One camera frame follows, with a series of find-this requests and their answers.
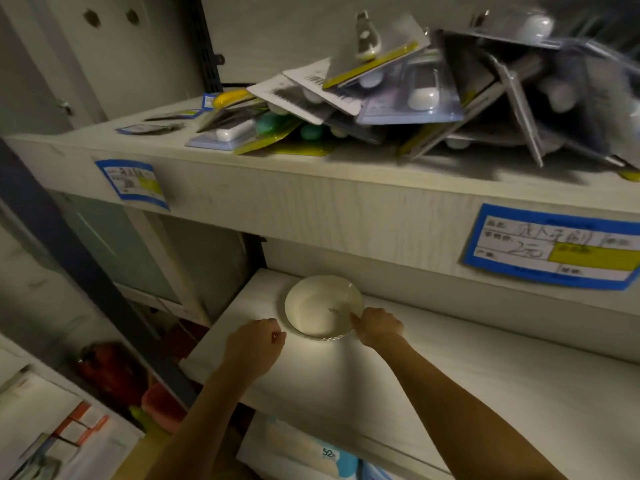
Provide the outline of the person's left hand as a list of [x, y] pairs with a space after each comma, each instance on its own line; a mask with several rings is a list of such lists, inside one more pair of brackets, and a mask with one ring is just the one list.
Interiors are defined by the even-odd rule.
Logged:
[[228, 337], [220, 367], [250, 385], [274, 366], [281, 353], [260, 348], [260, 320], [250, 321]]

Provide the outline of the person's right hand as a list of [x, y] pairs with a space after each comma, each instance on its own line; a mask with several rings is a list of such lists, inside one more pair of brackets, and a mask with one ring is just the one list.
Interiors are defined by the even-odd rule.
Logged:
[[372, 339], [361, 342], [364, 346], [376, 348], [392, 335], [402, 336], [404, 324], [396, 316], [384, 308], [372, 308]]

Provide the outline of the white ceramic bowl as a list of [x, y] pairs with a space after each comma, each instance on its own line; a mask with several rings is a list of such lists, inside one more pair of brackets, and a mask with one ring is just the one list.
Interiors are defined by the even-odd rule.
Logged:
[[292, 329], [316, 341], [342, 339], [353, 330], [351, 315], [361, 315], [364, 298], [345, 278], [317, 275], [297, 282], [284, 299], [284, 312]]

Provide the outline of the person's right forearm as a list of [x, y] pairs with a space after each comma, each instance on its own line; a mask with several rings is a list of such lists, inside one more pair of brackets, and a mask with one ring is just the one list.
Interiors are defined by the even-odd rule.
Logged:
[[490, 407], [396, 333], [362, 340], [393, 371], [455, 480], [568, 480]]

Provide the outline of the person's left forearm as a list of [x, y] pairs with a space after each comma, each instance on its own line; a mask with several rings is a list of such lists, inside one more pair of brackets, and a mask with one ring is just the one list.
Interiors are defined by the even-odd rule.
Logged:
[[222, 365], [144, 480], [261, 480], [225, 449], [225, 434], [240, 399], [268, 368]]

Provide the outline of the white and blue packet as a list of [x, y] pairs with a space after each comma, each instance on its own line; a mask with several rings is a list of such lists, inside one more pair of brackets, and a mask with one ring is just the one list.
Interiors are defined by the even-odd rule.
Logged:
[[274, 453], [336, 480], [357, 480], [359, 459], [276, 418], [265, 424], [266, 444]]

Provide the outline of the light wooden shelf board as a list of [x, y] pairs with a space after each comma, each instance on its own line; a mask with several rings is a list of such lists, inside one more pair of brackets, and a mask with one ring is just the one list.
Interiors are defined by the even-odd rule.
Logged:
[[187, 147], [195, 120], [161, 136], [116, 132], [195, 107], [192, 98], [60, 135], [14, 134], [7, 142], [49, 190], [119, 203], [95, 161], [146, 162], [174, 217], [640, 315], [640, 280], [623, 291], [580, 290], [461, 264], [484, 203], [640, 222], [640, 184], [592, 160], [558, 152], [539, 168], [524, 150], [482, 146], [398, 162], [392, 147], [359, 142], [325, 157], [234, 155]]

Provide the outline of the pink plastic basket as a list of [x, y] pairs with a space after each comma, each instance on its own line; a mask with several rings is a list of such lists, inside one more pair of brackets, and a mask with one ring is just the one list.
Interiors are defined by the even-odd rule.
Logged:
[[141, 408], [170, 434], [178, 432], [187, 410], [159, 382], [153, 383], [141, 398]]

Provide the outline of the red round container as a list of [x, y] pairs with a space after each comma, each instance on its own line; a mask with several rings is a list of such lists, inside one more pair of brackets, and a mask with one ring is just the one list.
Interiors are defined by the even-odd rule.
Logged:
[[113, 405], [140, 408], [148, 389], [147, 371], [123, 343], [95, 342], [82, 348], [78, 373]]

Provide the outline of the large blue price label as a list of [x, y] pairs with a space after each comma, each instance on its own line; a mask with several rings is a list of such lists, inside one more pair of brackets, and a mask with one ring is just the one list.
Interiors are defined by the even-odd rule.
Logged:
[[549, 285], [626, 290], [640, 277], [640, 223], [484, 203], [461, 263]]

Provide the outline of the pile of blister card packs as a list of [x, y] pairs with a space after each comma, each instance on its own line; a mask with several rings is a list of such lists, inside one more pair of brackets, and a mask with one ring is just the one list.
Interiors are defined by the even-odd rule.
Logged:
[[566, 21], [542, 7], [475, 14], [468, 28], [421, 28], [412, 15], [357, 37], [331, 57], [222, 92], [188, 146], [325, 155], [332, 139], [400, 139], [415, 160], [446, 144], [526, 147], [543, 167], [563, 148], [640, 169], [640, 26], [630, 9]]

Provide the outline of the stack of white boxes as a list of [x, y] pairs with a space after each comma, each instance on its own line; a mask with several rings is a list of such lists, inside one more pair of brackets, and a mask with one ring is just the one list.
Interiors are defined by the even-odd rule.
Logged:
[[113, 480], [144, 437], [0, 333], [0, 480]]

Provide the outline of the flat blue-edged blister card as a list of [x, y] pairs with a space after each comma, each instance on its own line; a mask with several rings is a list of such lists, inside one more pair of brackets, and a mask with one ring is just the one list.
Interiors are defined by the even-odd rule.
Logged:
[[184, 123], [139, 123], [127, 127], [116, 128], [115, 131], [118, 134], [126, 136], [157, 136], [176, 132], [183, 128], [185, 128]]

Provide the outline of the dark blue metal post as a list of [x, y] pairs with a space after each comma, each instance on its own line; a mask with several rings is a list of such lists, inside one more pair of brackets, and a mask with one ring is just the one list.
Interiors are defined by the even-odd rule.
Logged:
[[53, 258], [156, 379], [185, 408], [197, 398], [185, 373], [159, 346], [146, 320], [128, 303], [108, 274], [68, 226], [51, 195], [0, 137], [0, 202]]

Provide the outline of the black slotted upright rail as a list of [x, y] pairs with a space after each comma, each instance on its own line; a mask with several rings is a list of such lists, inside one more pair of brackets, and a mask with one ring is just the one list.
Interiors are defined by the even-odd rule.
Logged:
[[212, 46], [202, 0], [184, 0], [184, 5], [205, 92], [222, 92], [223, 85], [218, 71], [220, 56]]

